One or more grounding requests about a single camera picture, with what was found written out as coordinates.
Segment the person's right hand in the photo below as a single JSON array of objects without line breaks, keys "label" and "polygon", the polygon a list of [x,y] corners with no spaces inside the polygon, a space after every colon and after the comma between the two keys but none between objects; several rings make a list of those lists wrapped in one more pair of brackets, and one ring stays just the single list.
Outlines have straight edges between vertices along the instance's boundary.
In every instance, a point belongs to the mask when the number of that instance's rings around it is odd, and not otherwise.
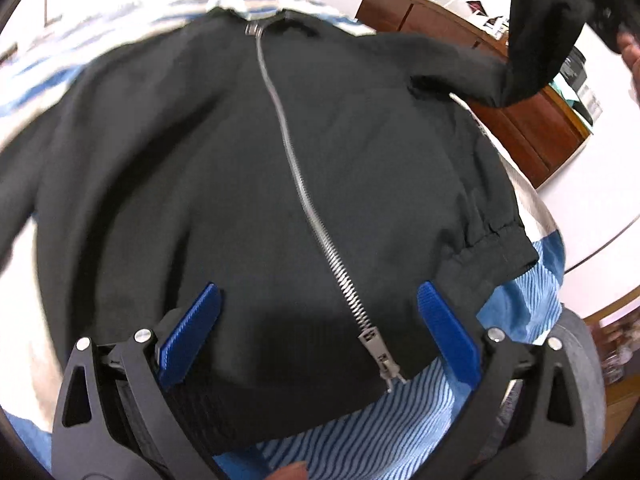
[{"label": "person's right hand", "polygon": [[631,73],[632,88],[636,101],[640,99],[640,46],[638,40],[630,32],[620,32],[617,35],[620,56]]}]

